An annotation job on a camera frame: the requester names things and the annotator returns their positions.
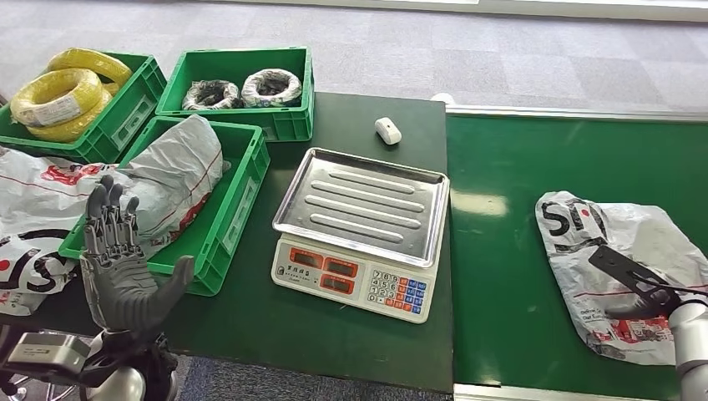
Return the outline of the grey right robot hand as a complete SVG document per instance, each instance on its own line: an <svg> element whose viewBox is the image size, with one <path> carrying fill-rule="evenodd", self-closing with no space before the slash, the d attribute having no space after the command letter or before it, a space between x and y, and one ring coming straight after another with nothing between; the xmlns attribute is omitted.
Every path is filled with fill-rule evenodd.
<svg viewBox="0 0 708 401"><path fill-rule="evenodd" d="M605 308L608 318L616 320L645 320L669 316L681 304L680 297L667 290L652 292L646 297L636 296L628 305Z"/></svg>

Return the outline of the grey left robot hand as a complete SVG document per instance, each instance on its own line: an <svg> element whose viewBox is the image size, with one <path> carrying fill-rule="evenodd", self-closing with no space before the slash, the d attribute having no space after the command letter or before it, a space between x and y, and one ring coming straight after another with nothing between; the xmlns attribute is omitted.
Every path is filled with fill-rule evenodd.
<svg viewBox="0 0 708 401"><path fill-rule="evenodd" d="M104 175L86 201L84 249L79 258L94 322L106 332L158 332L194 279L195 260L181 256L158 284L138 242L139 198L120 205L123 186Z"/></svg>

